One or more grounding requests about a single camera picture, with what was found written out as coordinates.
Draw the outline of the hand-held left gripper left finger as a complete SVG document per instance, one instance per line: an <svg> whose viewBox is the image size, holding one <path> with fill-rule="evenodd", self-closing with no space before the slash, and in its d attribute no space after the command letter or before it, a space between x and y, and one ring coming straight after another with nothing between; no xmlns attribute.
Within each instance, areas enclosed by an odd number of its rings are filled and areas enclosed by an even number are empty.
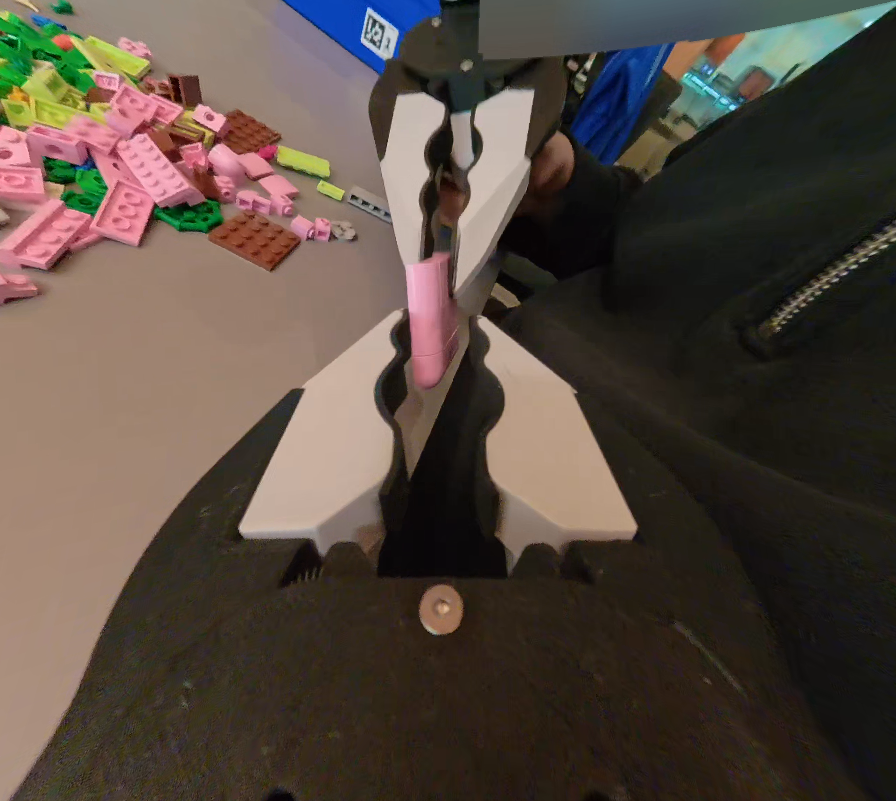
<svg viewBox="0 0 896 801"><path fill-rule="evenodd" d="M319 553L341 542L378 550L378 499L392 464L393 432L375 400L392 363L395 310L302 387L239 524L245 539L307 539Z"/></svg>

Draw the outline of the person's black jacket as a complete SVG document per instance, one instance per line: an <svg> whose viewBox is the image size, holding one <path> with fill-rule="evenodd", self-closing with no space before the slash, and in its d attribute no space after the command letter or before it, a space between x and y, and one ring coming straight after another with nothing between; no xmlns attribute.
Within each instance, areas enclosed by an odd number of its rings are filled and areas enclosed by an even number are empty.
<svg viewBox="0 0 896 801"><path fill-rule="evenodd" d="M633 494L641 550L579 559L632 581L697 772L635 766L631 798L894 799L894 60L891 9L676 147L609 261L504 321Z"/></svg>

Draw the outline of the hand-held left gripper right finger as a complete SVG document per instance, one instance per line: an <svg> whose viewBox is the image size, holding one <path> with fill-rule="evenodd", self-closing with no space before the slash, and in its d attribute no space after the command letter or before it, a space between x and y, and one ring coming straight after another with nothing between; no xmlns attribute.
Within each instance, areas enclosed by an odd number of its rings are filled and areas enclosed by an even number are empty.
<svg viewBox="0 0 896 801"><path fill-rule="evenodd" d="M574 389L487 318L477 327L504 397L486 460L509 568L532 545L563 553L576 541L632 540L637 523Z"/></svg>

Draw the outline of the brown square studded plate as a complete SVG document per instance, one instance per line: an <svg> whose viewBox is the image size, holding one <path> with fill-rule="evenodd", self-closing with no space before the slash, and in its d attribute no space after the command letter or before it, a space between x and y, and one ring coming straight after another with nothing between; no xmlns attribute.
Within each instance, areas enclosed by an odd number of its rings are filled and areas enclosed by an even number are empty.
<svg viewBox="0 0 896 801"><path fill-rule="evenodd" d="M273 272L301 244L299 235L258 213L240 212L207 234L216 247Z"/></svg>
<svg viewBox="0 0 896 801"><path fill-rule="evenodd" d="M237 155L258 153L267 146L275 146L282 138L280 132L241 110L225 114L227 131L222 143Z"/></svg>

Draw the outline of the pink rounded tile block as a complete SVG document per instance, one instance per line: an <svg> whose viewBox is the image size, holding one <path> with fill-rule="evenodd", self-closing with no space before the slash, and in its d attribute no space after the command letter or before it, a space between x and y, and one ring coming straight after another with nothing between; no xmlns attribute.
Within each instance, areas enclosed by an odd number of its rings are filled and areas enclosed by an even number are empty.
<svg viewBox="0 0 896 801"><path fill-rule="evenodd" d="M450 255L438 252L406 267L411 366L421 390L437 386L458 347L458 316L450 290Z"/></svg>

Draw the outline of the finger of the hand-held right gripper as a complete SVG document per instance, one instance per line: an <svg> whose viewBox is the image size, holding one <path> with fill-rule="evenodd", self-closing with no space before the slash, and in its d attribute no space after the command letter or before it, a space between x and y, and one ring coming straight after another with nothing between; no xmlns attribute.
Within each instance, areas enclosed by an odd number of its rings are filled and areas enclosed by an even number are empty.
<svg viewBox="0 0 896 801"><path fill-rule="evenodd" d="M424 257L427 205L434 169L427 149L441 132L446 108L423 92L406 92L395 101L382 178L401 261L414 265Z"/></svg>
<svg viewBox="0 0 896 801"><path fill-rule="evenodd" d="M452 288L463 314L480 314L496 282L493 256L529 183L534 92L506 89L452 115L452 167L465 203L452 234Z"/></svg>

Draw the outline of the person's right forearm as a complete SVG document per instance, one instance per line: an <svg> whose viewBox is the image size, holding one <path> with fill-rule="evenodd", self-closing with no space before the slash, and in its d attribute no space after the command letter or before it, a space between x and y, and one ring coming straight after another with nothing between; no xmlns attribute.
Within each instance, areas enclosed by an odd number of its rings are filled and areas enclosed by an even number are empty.
<svg viewBox="0 0 896 801"><path fill-rule="evenodd" d="M631 168L603 165L559 131L575 151L569 184L543 199L527 197L526 189L499 247L565 280L609 261L620 215L643 180Z"/></svg>

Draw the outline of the pile of mixed toy bricks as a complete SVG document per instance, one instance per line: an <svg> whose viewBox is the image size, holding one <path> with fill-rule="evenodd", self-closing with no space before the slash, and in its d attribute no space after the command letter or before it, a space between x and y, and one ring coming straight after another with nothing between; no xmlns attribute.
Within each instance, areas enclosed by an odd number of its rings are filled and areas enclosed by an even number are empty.
<svg viewBox="0 0 896 801"><path fill-rule="evenodd" d="M281 140L237 155L221 141L228 111L198 76L160 75L145 42L73 32L58 20L73 15L50 11L2 10L2 305L39 296L29 271L100 242L140 247L155 222L207 237L258 213L301 244L357 239L347 221L298 213L299 190L278 171L344 201L327 160Z"/></svg>

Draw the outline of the person's right hand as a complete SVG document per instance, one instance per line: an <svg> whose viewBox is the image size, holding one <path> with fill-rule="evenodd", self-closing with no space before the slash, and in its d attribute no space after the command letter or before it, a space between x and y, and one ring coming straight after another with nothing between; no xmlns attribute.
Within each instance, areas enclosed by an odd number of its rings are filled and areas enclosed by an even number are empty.
<svg viewBox="0 0 896 801"><path fill-rule="evenodd" d="M570 182L575 167L575 151L563 132L556 132L532 160L527 197L543 199L561 192Z"/></svg>

